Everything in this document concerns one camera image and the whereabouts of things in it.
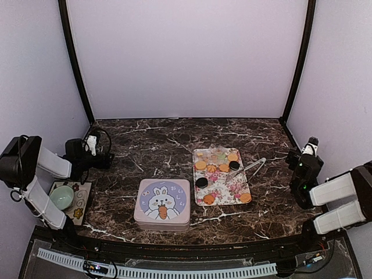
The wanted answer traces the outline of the silver metal tongs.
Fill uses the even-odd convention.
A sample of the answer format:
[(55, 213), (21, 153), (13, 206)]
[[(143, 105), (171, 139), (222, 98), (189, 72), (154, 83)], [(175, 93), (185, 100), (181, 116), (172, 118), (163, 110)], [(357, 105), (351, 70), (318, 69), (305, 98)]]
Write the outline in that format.
[(254, 177), (260, 171), (260, 169), (264, 166), (264, 164), (266, 163), (266, 160), (267, 160), (266, 158), (261, 158), (261, 159), (255, 161), (255, 162), (251, 163), (250, 165), (244, 167), (243, 169), (238, 170), (233, 174), (229, 174), (226, 177), (225, 183), (230, 182), (231, 180), (235, 179), (240, 174), (245, 174), (246, 171), (248, 171), (250, 169), (253, 169), (257, 166), (256, 171), (252, 174), (252, 177)]

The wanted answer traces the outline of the silver tin lid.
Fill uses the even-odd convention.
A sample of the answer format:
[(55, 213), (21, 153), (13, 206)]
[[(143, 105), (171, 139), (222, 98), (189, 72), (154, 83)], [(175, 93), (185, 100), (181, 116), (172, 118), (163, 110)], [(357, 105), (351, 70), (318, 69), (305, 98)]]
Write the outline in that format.
[(134, 219), (183, 218), (191, 215), (190, 183), (185, 179), (141, 180), (134, 210)]

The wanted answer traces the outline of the silver divided cookie tin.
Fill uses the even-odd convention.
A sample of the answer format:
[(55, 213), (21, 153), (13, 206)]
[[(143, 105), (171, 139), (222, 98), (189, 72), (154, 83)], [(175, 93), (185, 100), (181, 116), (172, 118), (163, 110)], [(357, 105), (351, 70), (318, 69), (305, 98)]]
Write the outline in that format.
[(136, 224), (142, 230), (151, 231), (186, 231), (189, 228), (189, 217), (176, 216), (172, 219), (152, 219), (145, 216), (143, 220), (135, 219)]

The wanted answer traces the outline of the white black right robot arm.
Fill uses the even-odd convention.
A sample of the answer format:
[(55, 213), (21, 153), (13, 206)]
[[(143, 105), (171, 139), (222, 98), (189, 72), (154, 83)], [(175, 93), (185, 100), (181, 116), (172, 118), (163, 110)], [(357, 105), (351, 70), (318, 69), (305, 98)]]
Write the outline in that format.
[(302, 209), (312, 209), (351, 197), (352, 200), (323, 213), (305, 224), (305, 233), (297, 238), (296, 246), (309, 252), (319, 243), (319, 235), (359, 223), (371, 222), (371, 162), (350, 169), (317, 185), (317, 176), (324, 162), (317, 147), (306, 144), (302, 151), (292, 149), (286, 157), (293, 171), (291, 193)]

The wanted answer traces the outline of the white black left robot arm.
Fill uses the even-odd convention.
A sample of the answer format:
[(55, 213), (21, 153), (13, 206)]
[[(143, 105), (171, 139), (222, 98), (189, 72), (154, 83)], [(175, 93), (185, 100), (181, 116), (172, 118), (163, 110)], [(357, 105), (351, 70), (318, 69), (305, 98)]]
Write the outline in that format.
[(43, 147), (40, 136), (12, 138), (1, 153), (1, 181), (10, 188), (13, 201), (24, 201), (35, 217), (53, 230), (73, 228), (73, 222), (52, 202), (41, 186), (37, 169), (61, 179), (78, 179), (90, 169), (109, 169), (115, 157), (111, 146), (100, 149), (99, 137), (75, 138), (65, 143), (59, 156)]

